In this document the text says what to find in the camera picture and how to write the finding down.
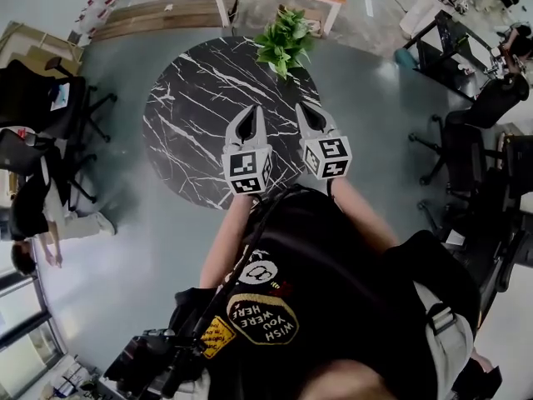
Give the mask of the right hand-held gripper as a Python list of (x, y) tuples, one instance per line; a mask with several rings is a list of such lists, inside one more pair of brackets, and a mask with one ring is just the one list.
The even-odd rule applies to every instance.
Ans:
[(336, 129), (332, 115), (311, 102), (296, 105), (302, 161), (318, 180), (345, 177), (352, 153), (347, 136)]

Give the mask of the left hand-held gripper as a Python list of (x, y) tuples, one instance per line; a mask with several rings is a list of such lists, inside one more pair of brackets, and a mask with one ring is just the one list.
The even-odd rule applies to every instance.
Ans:
[(224, 177), (234, 195), (264, 193), (272, 170), (263, 108), (250, 105), (228, 124), (222, 154)]

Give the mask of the green potted plant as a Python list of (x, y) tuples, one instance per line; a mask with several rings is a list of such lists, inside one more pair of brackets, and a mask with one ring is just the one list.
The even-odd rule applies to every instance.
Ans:
[(255, 37), (257, 62), (265, 63), (284, 80), (295, 68), (302, 68), (300, 57), (309, 59), (314, 37), (305, 20), (305, 11), (280, 6), (276, 18)]

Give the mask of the person's left forearm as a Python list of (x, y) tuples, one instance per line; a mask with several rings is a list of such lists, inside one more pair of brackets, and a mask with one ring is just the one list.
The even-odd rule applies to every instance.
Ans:
[(203, 264), (199, 288), (217, 288), (233, 269), (252, 205), (248, 195), (232, 199)]

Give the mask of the grey shoulder bag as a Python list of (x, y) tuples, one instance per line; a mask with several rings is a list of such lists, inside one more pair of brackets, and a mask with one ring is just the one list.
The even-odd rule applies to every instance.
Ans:
[(471, 358), (474, 337), (468, 321), (430, 289), (414, 282), (426, 310), (426, 340), (436, 370), (436, 400), (449, 400), (453, 384)]

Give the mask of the person's right forearm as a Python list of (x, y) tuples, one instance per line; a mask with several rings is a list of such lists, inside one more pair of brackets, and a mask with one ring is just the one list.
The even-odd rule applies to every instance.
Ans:
[(348, 217), (365, 243), (376, 253), (383, 254), (400, 244), (387, 222), (344, 177), (331, 181), (331, 196)]

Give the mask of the teal round stool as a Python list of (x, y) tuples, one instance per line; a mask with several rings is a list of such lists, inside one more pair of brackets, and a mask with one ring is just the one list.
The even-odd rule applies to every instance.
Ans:
[(419, 64), (417, 60), (412, 56), (409, 50), (404, 47), (400, 47), (393, 53), (393, 58), (396, 64), (404, 68), (409, 68), (412, 70), (417, 70)]

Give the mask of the wooden floor platform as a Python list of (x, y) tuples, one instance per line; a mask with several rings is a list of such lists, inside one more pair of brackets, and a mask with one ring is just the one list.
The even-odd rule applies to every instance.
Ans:
[(220, 28), (216, 0), (158, 0), (115, 9), (92, 35), (94, 42), (179, 28)]

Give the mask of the black rectangular table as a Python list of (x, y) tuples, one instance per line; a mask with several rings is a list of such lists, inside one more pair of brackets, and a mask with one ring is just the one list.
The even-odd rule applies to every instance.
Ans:
[(503, 63), (493, 55), (495, 49), (444, 11), (403, 48), (417, 72), (471, 102), (490, 80), (504, 77)]

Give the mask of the person's black printed shirt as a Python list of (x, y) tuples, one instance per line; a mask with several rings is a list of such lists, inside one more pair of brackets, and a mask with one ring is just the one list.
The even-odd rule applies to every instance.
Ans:
[(436, 400), (414, 282), (470, 324), (480, 294), (429, 231), (376, 253), (331, 196), (296, 187), (250, 211), (233, 269), (176, 295), (212, 315), (194, 400)]

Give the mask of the black mesh office chair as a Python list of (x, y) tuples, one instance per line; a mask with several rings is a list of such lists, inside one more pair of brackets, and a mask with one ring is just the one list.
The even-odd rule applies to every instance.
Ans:
[[(62, 59), (50, 59), (46, 70), (56, 69), (63, 78), (47, 77), (35, 73), (18, 60), (0, 69), (0, 129), (27, 128), (36, 134), (68, 140), (72, 135), (83, 135), (91, 127), (105, 142), (110, 137), (92, 120), (92, 115), (106, 102), (116, 102), (117, 95), (109, 93), (96, 102), (91, 96), (97, 87), (86, 78), (71, 74), (62, 66)], [(50, 111), (50, 93), (54, 86), (70, 83), (68, 105)]]
[(526, 78), (519, 73), (508, 73), (503, 78), (490, 80), (469, 108), (449, 112), (444, 118), (436, 114), (431, 116), (431, 121), (438, 124), (439, 144), (410, 133), (411, 142), (420, 143), (439, 156), (431, 172), (420, 178), (420, 184), (430, 184), (444, 167), (451, 191), (475, 190), (486, 175), (486, 158), (496, 154), (485, 149), (482, 132), (493, 128), (515, 105), (527, 100), (529, 94)]
[(78, 161), (73, 151), (74, 147), (67, 147), (62, 156), (53, 139), (31, 133), (22, 138), (9, 128), (0, 130), (0, 169), (26, 178), (38, 172), (45, 177), (47, 170), (50, 177), (56, 179), (62, 203), (67, 203), (71, 211), (76, 209), (71, 204), (71, 187), (76, 188), (89, 202), (97, 202), (97, 198), (87, 193), (76, 180), (82, 167), (96, 161), (97, 155), (91, 153)]
[(497, 157), (502, 160), (501, 169), (488, 171), (466, 207), (446, 205), (440, 226), (428, 202), (417, 203), (432, 232), (474, 279), (484, 309), (497, 293), (507, 290), (521, 249), (533, 237), (525, 229), (521, 211), (522, 197), (533, 193), (533, 135), (505, 137)]

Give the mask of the blue and white booklet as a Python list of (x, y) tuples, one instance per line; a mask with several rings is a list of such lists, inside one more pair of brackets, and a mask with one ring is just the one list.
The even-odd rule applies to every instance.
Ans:
[(51, 106), (50, 111), (57, 111), (65, 108), (68, 105), (69, 95), (70, 95), (70, 86), (69, 82), (64, 84), (59, 84), (52, 88), (50, 93)]

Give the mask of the black waist device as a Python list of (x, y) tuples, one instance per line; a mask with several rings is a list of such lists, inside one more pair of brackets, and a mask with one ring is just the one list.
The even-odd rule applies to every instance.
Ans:
[(146, 330), (129, 341), (103, 376), (126, 400), (171, 400), (180, 385), (201, 376), (206, 350), (197, 336)]

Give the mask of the wooden frame panel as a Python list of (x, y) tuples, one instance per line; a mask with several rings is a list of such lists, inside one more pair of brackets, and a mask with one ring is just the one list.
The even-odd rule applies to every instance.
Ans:
[(76, 75), (82, 66), (84, 49), (24, 23), (11, 21), (0, 36), (0, 69), (18, 60), (37, 74), (64, 78), (56, 69), (46, 70), (53, 58), (61, 58), (62, 66)]

